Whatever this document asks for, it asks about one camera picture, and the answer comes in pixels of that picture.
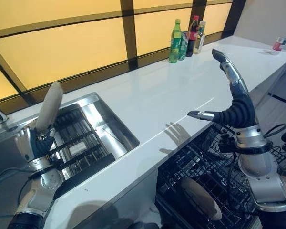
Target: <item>cable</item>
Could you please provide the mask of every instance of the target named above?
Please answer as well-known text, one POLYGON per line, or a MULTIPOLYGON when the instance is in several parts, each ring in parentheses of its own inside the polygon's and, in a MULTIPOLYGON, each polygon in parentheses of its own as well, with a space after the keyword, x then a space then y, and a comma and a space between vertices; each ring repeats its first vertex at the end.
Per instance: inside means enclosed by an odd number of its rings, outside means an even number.
POLYGON ((271 137, 273 135, 276 135, 278 133, 280 133, 281 131, 286 129, 286 123, 281 123, 279 125, 275 125, 274 127, 272 127, 270 130, 268 130, 265 134, 264 137, 271 137), (282 126, 282 128, 278 129, 277 131, 274 131, 272 133, 273 130, 277 129, 278 127, 282 126))
POLYGON ((7 171, 10 171, 10 170, 15 170, 15 171, 18 171, 18 172, 23 172, 23 173, 31 173, 33 171, 30 171, 30 170, 25 170, 25 169, 20 169, 20 168, 16 168, 16 167, 11 167, 11 168, 7 168, 5 170, 3 170, 2 172, 0 172, 0 176, 2 176, 4 173, 6 173, 7 171))
POLYGON ((0 215, 0 218, 10 218, 13 217, 14 215, 0 215))
MULTIPOLYGON (((19 192, 19 194, 18 194, 18 199, 17 199, 17 206, 19 206, 19 204, 20 204, 21 193, 22 193, 24 187, 28 184, 29 181, 30 181, 30 179, 28 179, 28 180, 23 184, 23 186, 22 186, 21 189, 20 189, 20 192, 19 192)), ((0 218, 10 218, 10 217, 13 217, 13 216, 14 216, 14 215, 0 215, 0 218)))
POLYGON ((234 159, 233 159, 233 162, 230 164, 231 167, 229 169, 229 172, 228 172, 228 178, 227 178, 227 199, 228 199, 228 204, 230 206, 230 209, 236 213, 241 213, 241 214, 245 214, 245 215, 253 215, 253 216, 258 216, 257 213, 253 213, 253 212, 248 212, 248 211, 241 211, 241 210, 238 210, 238 209, 235 209, 233 206, 232 206, 232 202, 231 202, 231 175, 232 175, 232 171, 233 171, 233 168, 235 166, 235 164, 237 163, 237 160, 236 160, 236 153, 234 153, 234 159))
POLYGON ((30 181, 30 179, 28 179, 28 180, 23 184, 22 188, 20 189, 20 192, 19 192, 19 194, 18 194, 18 199, 17 199, 17 206, 19 206, 19 204, 20 204, 21 193, 22 193, 24 187, 28 184, 29 181, 30 181))

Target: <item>black wire basket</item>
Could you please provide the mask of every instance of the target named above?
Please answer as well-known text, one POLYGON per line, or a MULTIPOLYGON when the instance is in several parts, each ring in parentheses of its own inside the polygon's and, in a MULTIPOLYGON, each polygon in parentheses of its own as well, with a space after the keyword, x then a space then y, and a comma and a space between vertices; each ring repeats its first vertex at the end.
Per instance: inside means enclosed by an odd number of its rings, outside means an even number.
MULTIPOLYGON (((182 218, 179 223, 185 228, 247 229, 258 224, 249 187, 236 156, 219 151, 218 143, 223 136, 233 137, 235 133, 229 127, 212 124, 159 167, 157 201, 165 205, 164 208, 173 209, 174 214, 182 218), (228 178, 231 166, 233 172, 228 178), (199 206, 191 205, 181 187, 184 177, 190 177, 211 195, 222 212, 221 220, 213 221, 201 213, 199 206)), ((278 146, 273 147, 271 153, 278 163, 286 159, 286 152, 278 146)))

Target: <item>white countertop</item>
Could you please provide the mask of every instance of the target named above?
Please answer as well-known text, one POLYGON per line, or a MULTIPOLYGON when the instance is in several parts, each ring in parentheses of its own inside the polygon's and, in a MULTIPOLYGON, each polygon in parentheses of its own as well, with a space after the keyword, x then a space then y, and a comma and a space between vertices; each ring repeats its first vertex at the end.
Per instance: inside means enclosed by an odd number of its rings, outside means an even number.
MULTIPOLYGON (((89 202, 98 202, 101 207, 157 168, 173 153, 163 153, 165 150, 160 149, 176 152, 178 145, 208 124, 187 117, 189 111, 222 111, 230 106, 229 83, 219 69, 219 62, 212 57, 212 48, 230 58, 249 91, 286 63, 286 51, 272 56, 263 51, 269 49, 268 45, 231 36, 203 46, 199 55, 176 64, 159 61, 63 96, 62 103, 66 103, 97 92, 140 145, 56 200, 44 228, 67 228, 75 208, 89 202), (189 134, 181 137, 178 145, 164 131, 171 122, 180 124, 189 134)), ((16 122, 24 114, 35 115, 40 107, 38 104, 13 113, 11 120, 16 122)), ((84 211, 73 218, 72 226, 91 213, 84 211)))

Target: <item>dish rack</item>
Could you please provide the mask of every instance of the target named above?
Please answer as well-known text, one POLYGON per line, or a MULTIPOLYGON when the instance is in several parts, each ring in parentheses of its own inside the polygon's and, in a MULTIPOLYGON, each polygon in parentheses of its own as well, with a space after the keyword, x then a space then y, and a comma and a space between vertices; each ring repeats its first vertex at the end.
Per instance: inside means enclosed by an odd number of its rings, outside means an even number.
POLYGON ((54 143, 48 157, 62 171, 65 180, 55 193, 54 198, 58 198, 109 165, 114 157, 78 104, 61 109, 54 128, 54 143))
MULTIPOLYGON (((156 202, 177 216, 177 222, 184 228, 247 229, 253 225, 259 228, 245 175, 234 163, 237 158, 233 153, 219 151, 220 139, 234 135, 229 127, 212 124, 159 167, 156 202), (232 164, 235 165, 228 194, 228 173, 232 164), (221 220, 212 221, 190 204, 180 185, 183 177, 190 177, 212 196, 222 212, 221 220)), ((273 147, 271 153, 278 164, 286 159, 286 152, 279 146, 273 147)))

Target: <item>wire rack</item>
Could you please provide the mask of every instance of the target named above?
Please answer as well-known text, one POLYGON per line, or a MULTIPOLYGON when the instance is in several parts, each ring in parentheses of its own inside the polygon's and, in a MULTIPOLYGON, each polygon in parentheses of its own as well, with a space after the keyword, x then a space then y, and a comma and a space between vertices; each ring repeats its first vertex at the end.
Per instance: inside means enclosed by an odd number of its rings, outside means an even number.
MULTIPOLYGON (((218 143, 223 135, 233 137, 234 134, 227 126, 213 124, 159 167, 158 195, 176 209, 192 228, 246 229, 256 220, 254 215, 239 213, 253 213, 255 206, 245 175, 238 166, 234 166, 230 179, 229 197, 233 209, 227 201, 228 172, 237 159, 233 153, 220 153, 218 143), (201 213, 202 210, 199 211, 199 206, 194 208, 190 204, 180 185, 184 177, 196 181, 212 196, 222 212, 221 220, 212 221, 201 213)), ((286 159, 286 152, 278 146, 273 147, 271 152, 279 163, 286 159)))
POLYGON ((62 111, 54 123, 57 131, 49 157, 58 163, 65 179, 92 166, 109 153, 80 107, 62 111))

